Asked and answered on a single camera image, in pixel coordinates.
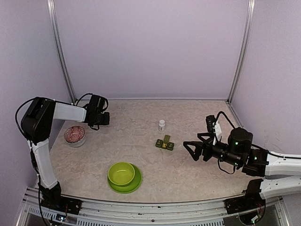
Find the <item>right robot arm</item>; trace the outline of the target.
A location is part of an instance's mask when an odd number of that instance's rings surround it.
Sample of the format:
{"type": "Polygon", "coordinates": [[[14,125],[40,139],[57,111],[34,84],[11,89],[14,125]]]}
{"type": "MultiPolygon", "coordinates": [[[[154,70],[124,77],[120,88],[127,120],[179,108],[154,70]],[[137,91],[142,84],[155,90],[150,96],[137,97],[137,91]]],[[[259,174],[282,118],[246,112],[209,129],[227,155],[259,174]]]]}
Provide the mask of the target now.
{"type": "Polygon", "coordinates": [[[183,146],[195,161],[216,158],[255,179],[249,181],[240,204],[252,208],[259,197],[263,200],[301,192],[301,157],[268,151],[252,144],[253,134],[234,128],[228,142],[216,140],[214,133],[198,133],[198,141],[185,141],[183,146]]]}

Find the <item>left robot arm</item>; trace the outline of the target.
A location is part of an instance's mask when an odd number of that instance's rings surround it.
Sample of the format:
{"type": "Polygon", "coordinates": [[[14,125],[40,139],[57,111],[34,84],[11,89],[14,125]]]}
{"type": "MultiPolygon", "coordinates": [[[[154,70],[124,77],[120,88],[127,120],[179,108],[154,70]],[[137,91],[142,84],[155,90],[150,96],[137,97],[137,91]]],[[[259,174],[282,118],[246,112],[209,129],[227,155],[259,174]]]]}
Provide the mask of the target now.
{"type": "Polygon", "coordinates": [[[60,184],[55,177],[51,160],[49,138],[55,120],[74,121],[87,124],[93,130],[110,124],[107,111],[107,98],[88,94],[90,100],[84,106],[78,103],[66,103],[46,97],[34,97],[19,106],[28,105],[21,121],[16,125],[30,148],[32,165],[37,172],[39,187],[43,193],[49,193],[47,201],[55,209],[62,209],[66,199],[60,195],[60,184]]]}

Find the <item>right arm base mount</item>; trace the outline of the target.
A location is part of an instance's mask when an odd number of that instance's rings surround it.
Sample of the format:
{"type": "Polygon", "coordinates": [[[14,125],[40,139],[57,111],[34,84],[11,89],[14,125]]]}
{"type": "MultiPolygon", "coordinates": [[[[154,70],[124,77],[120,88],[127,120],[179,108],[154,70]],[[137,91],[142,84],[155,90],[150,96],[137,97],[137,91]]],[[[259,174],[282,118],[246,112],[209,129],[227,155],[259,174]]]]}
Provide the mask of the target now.
{"type": "Polygon", "coordinates": [[[240,196],[236,198],[226,199],[224,201],[227,214],[239,213],[247,210],[256,209],[261,206],[265,206],[266,201],[260,196],[258,197],[246,197],[240,196]]]}

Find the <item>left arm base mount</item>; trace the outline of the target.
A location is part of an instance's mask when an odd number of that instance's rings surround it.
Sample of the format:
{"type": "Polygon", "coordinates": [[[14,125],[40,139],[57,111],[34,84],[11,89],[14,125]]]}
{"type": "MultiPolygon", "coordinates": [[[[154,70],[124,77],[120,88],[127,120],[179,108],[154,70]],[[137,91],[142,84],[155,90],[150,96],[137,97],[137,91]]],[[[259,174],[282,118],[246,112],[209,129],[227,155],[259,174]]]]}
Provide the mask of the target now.
{"type": "Polygon", "coordinates": [[[74,215],[79,214],[81,205],[82,200],[65,196],[62,196],[59,203],[57,204],[54,204],[53,202],[47,202],[45,200],[41,201],[42,207],[74,215]]]}

